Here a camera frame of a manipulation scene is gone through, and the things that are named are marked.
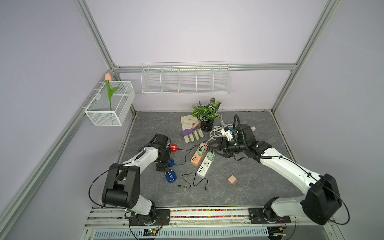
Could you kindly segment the green USB charger cube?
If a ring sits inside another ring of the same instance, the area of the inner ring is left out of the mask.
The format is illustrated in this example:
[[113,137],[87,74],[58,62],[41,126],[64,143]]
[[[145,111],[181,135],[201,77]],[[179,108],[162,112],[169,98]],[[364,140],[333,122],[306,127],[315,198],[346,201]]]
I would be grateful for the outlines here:
[[198,150],[198,155],[202,157],[204,152],[205,152],[205,150],[206,150],[206,146],[200,147],[199,150]]

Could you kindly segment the black USB cable spare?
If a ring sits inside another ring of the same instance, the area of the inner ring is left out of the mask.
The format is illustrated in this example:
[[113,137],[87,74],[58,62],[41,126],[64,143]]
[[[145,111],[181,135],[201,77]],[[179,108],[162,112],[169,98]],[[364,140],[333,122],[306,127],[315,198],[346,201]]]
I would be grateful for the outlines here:
[[174,166],[182,166],[184,165],[186,162],[187,162],[187,157],[188,155],[192,152],[192,150],[194,150],[195,148],[198,148],[198,150],[200,149],[204,149],[204,150],[207,150],[208,149],[208,146],[207,145],[204,145],[203,147],[200,147],[199,145],[194,145],[192,146],[190,149],[179,149],[180,151],[186,151],[187,153],[185,154],[185,160],[182,164],[174,164]]

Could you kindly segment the pink charger cube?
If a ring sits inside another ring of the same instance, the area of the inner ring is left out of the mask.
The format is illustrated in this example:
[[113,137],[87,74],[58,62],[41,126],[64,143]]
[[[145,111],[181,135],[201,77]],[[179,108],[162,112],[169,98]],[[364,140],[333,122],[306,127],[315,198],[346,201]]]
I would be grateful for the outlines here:
[[239,180],[238,180],[234,175],[231,175],[231,176],[228,178],[228,182],[229,182],[232,186],[234,186],[235,184],[237,184],[238,181],[239,181]]

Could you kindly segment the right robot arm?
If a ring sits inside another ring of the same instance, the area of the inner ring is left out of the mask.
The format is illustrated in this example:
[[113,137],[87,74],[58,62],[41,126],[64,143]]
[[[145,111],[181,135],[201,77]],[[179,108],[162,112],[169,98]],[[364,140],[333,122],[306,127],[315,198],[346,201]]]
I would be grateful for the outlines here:
[[307,217],[318,225],[325,225],[344,206],[337,181],[329,174],[320,175],[286,158],[265,141],[258,141],[251,127],[241,124],[238,115],[234,116],[232,138],[221,136],[207,142],[225,158],[244,153],[259,164],[269,167],[295,185],[301,197],[273,197],[256,217],[268,223],[275,223],[284,217]]

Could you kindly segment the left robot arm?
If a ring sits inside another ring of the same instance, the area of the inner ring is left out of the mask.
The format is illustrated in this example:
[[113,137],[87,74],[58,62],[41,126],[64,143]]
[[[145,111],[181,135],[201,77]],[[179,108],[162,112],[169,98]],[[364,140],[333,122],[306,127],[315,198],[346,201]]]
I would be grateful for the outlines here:
[[102,203],[124,207],[135,214],[153,216],[155,204],[141,196],[140,175],[152,163],[157,172],[165,172],[171,160],[171,141],[165,135],[155,135],[130,160],[112,164],[102,193]]

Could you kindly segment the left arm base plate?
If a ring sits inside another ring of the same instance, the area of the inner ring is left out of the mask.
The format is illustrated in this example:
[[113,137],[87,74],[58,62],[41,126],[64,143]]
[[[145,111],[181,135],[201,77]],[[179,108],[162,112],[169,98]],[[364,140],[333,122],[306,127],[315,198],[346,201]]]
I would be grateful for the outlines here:
[[170,209],[156,209],[149,215],[132,214],[129,218],[130,226],[168,226],[171,220]]

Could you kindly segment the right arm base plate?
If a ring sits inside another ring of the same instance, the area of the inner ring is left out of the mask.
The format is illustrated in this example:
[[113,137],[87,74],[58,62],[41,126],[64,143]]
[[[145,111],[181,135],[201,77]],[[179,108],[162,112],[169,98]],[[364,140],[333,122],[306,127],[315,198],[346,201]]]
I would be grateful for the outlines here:
[[279,217],[272,210],[266,208],[249,208],[252,224],[289,224],[289,216]]

